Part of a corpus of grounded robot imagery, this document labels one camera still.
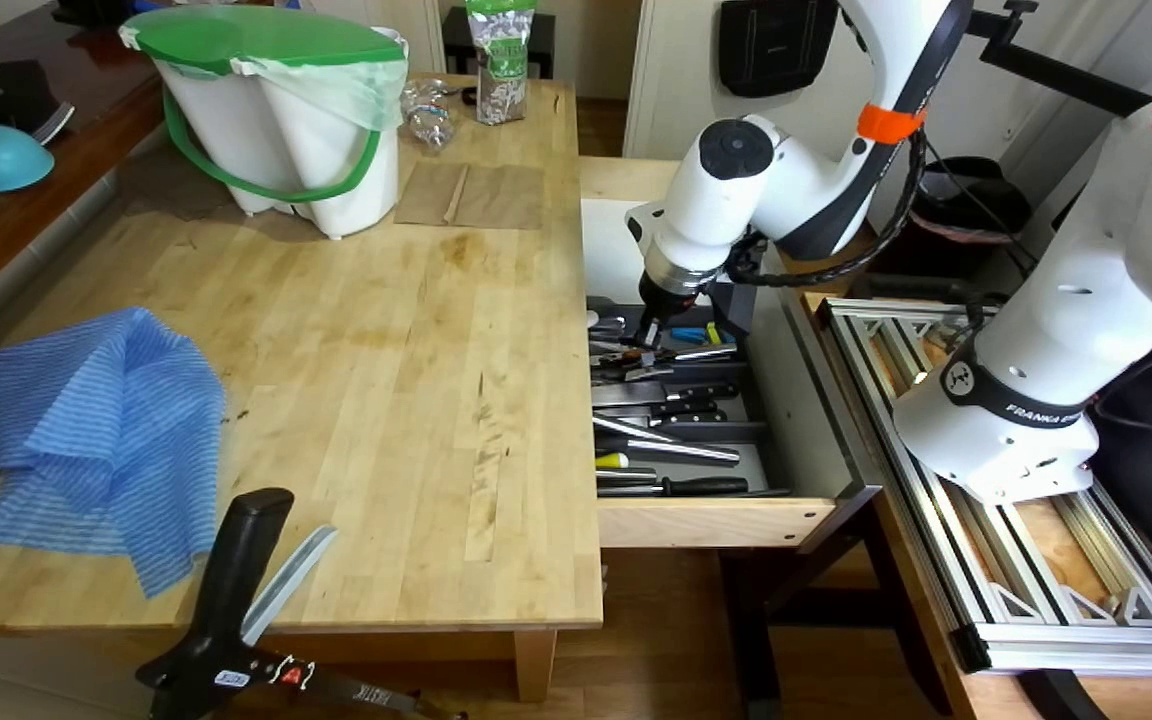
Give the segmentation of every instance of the drawer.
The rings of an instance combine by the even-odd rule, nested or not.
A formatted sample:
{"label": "drawer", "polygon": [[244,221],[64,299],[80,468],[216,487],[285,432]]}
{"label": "drawer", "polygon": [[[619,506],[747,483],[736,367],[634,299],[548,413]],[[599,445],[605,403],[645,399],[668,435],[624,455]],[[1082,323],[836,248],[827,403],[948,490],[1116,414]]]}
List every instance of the drawer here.
{"label": "drawer", "polygon": [[[795,293],[762,293],[754,330],[736,348],[736,371],[740,392],[726,399],[726,414],[762,432],[733,432],[736,439],[700,439],[673,425],[655,425],[651,432],[733,446],[740,462],[629,455],[673,479],[740,475],[747,487],[728,495],[599,490],[605,547],[812,547],[879,490],[879,453],[859,439],[857,399],[836,382],[827,348],[815,338],[815,323]],[[703,382],[697,376],[659,376],[659,387],[679,399]],[[605,396],[616,396],[616,387],[596,378],[596,414],[624,419],[599,403]]]}

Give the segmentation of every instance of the floor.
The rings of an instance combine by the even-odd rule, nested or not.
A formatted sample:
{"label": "floor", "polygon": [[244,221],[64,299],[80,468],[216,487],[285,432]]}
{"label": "floor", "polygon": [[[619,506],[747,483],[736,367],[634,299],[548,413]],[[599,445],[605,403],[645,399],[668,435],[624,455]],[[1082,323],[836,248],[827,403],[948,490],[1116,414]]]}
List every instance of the floor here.
{"label": "floor", "polygon": [[[605,553],[609,615],[596,630],[562,634],[554,695],[516,704],[510,669],[421,664],[371,676],[430,688],[469,720],[740,720],[726,593],[713,553]],[[848,555],[827,584],[874,584]],[[903,670],[892,630],[775,628],[785,714],[805,720],[935,720]],[[340,714],[340,707],[265,707],[227,714]]]}
{"label": "floor", "polygon": [[624,98],[577,98],[581,155],[619,155]]}

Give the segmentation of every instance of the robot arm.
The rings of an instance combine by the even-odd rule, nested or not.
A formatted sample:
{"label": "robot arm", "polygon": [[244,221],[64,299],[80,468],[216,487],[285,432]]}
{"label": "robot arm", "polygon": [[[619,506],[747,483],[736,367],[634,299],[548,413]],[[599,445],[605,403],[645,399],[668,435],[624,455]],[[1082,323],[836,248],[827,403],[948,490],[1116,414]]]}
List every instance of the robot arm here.
{"label": "robot arm", "polygon": [[1082,490],[1085,403],[1152,348],[1152,103],[1123,116],[1042,269],[897,399],[903,446],[984,505]]}
{"label": "robot arm", "polygon": [[650,307],[642,344],[655,344],[659,315],[694,307],[747,229],[791,257],[836,257],[853,240],[897,144],[922,127],[973,0],[841,0],[841,10],[876,69],[853,144],[827,161],[762,116],[709,125],[668,194],[634,212]]}

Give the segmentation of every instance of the wooden drawer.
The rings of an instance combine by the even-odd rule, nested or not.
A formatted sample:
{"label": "wooden drawer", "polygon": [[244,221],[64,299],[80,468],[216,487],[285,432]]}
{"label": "wooden drawer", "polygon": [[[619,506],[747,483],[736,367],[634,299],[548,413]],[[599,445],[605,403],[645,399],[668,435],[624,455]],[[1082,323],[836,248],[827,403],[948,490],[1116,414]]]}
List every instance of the wooden drawer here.
{"label": "wooden drawer", "polygon": [[605,547],[812,547],[879,487],[879,453],[795,293],[765,293],[747,330],[746,408],[765,419],[740,446],[746,495],[605,495]]}

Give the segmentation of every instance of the wooden table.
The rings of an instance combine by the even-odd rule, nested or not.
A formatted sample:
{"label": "wooden table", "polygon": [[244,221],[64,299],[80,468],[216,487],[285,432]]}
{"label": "wooden table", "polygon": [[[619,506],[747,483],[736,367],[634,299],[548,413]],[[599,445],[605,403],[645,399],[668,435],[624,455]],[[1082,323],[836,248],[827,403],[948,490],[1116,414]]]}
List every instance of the wooden table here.
{"label": "wooden table", "polygon": [[[48,182],[67,182],[80,137]],[[475,229],[388,214],[331,245],[294,214],[244,221],[178,151],[154,151],[0,315],[0,344],[131,302],[155,312],[224,378],[220,505],[294,487],[277,559],[311,524],[340,533],[277,634],[497,630],[536,699],[558,630],[605,612],[574,92],[534,83],[527,118],[504,127],[460,110],[449,151],[404,137],[402,163],[404,182],[430,167],[524,170],[534,221],[504,199],[492,212],[516,229],[492,212]],[[0,194],[0,214],[33,202]],[[128,559],[0,547],[0,630],[178,630],[194,593],[145,601]]]}

